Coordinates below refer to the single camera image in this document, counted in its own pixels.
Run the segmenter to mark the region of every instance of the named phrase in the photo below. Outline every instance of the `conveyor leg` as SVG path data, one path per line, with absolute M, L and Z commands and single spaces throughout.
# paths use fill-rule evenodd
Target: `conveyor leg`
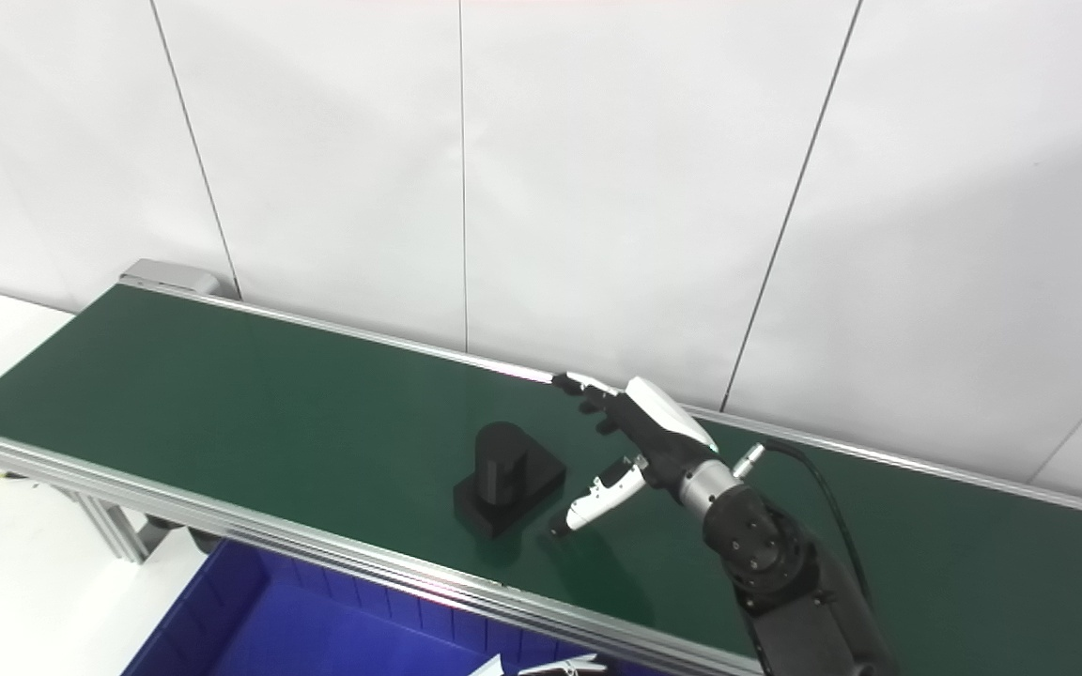
M 90 521 L 94 523 L 98 534 L 103 535 L 103 540 L 106 540 L 107 546 L 117 558 L 132 564 L 145 564 L 156 544 L 147 543 L 146 539 L 132 529 L 132 523 L 128 522 L 128 517 L 119 505 L 74 491 L 65 492 L 82 506 L 82 511 L 85 511 Z

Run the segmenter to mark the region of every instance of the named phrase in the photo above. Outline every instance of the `silver connector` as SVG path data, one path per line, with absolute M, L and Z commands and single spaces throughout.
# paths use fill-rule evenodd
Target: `silver connector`
M 758 462 L 760 458 L 763 458 L 765 453 L 765 446 L 753 445 L 751 449 L 745 451 L 745 454 L 734 465 L 734 479 L 743 479 L 745 475 L 754 469 L 754 463 Z

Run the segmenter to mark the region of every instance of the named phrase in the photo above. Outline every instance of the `black object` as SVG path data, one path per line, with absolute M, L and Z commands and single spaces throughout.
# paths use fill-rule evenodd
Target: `black object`
M 478 430 L 473 455 L 473 474 L 453 488 L 453 508 L 487 538 L 502 534 L 566 480 L 566 465 L 512 423 Z
M 722 463 L 699 441 L 662 428 L 628 394 L 584 388 L 565 375 L 554 376 L 553 384 L 592 402 L 580 411 L 604 411 L 643 453 L 645 482 L 667 489 L 677 503 L 684 480 L 694 479 L 697 467 Z M 813 475 L 836 519 L 854 573 L 812 531 L 743 480 L 709 496 L 701 523 L 704 544 L 721 556 L 763 672 L 896 676 L 899 668 L 875 622 L 858 548 L 829 482 L 793 446 L 767 439 L 764 447 L 794 459 Z

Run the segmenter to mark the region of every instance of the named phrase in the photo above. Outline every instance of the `robotic hand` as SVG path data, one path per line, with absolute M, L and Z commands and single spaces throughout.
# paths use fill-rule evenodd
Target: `robotic hand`
M 704 543 L 721 556 L 768 676 L 896 675 L 850 570 L 742 480 L 765 450 L 799 451 L 767 440 L 729 469 L 703 427 L 643 377 L 623 390 L 579 373 L 558 373 L 553 384 L 582 395 L 580 411 L 606 415 L 596 429 L 620 429 L 641 453 L 596 476 L 588 494 L 555 515 L 551 533 L 588 526 L 645 485 L 664 489 L 690 511 Z

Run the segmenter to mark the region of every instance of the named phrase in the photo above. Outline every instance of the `white object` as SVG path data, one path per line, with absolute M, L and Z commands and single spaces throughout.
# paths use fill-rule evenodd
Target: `white object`
M 712 449 L 713 453 L 721 452 L 716 449 L 716 441 L 712 440 L 709 433 L 658 385 L 636 375 L 629 381 L 623 393 L 641 407 L 641 410 L 645 411 L 645 414 L 648 414 L 654 423 L 660 424 L 662 429 L 683 434 L 684 437 L 700 441 L 701 445 Z
M 728 412 L 1026 480 L 1082 419 L 1082 1 L 868 0 Z
M 497 654 L 487 660 L 484 665 L 471 672 L 470 676 L 503 676 L 503 663 L 500 655 Z
M 519 676 L 525 676 L 527 673 L 546 672 L 565 673 L 566 676 L 575 676 L 576 673 L 607 672 L 607 665 L 597 664 L 595 659 L 596 653 L 580 654 L 578 658 L 559 659 L 558 662 L 538 664 L 538 666 L 523 668 L 523 671 L 519 672 Z
M 854 9 L 464 0 L 470 352 L 721 406 Z
M 605 385 L 604 382 L 597 381 L 590 375 L 583 375 L 583 373 L 566 373 L 566 376 L 570 377 L 571 381 L 582 384 L 584 389 L 588 386 L 598 388 L 613 397 L 621 394 L 619 389 L 612 388 L 610 385 Z M 634 376 L 629 381 L 629 384 L 623 389 L 623 394 L 645 411 L 645 414 L 649 415 L 649 419 L 654 423 L 657 423 L 665 430 L 683 434 L 684 437 L 701 442 L 701 445 L 712 449 L 713 452 L 721 452 L 716 449 L 716 441 L 713 441 L 709 433 L 683 407 L 674 402 L 670 395 L 658 388 L 652 382 L 646 381 L 641 376 Z M 604 480 L 596 476 L 592 480 L 592 487 L 588 489 L 588 494 L 576 498 L 570 503 L 570 508 L 566 511 L 566 527 L 570 528 L 570 530 L 579 530 L 588 526 L 588 523 L 595 521 L 596 518 L 604 516 L 609 511 L 617 508 L 618 505 L 626 502 L 629 498 L 637 494 L 644 487 L 645 478 L 643 473 L 641 473 L 639 465 L 629 467 L 629 470 L 622 478 L 616 480 L 610 487 L 605 487 Z
M 158 10 L 245 300 L 463 349 L 459 4 Z
M 566 511 L 566 527 L 579 530 L 588 526 L 637 494 L 643 488 L 645 478 L 641 475 L 641 467 L 636 465 L 610 487 L 605 487 L 604 480 L 596 476 L 592 480 L 592 487 L 588 489 L 588 494 L 576 498 L 575 502 L 570 503 L 570 508 Z

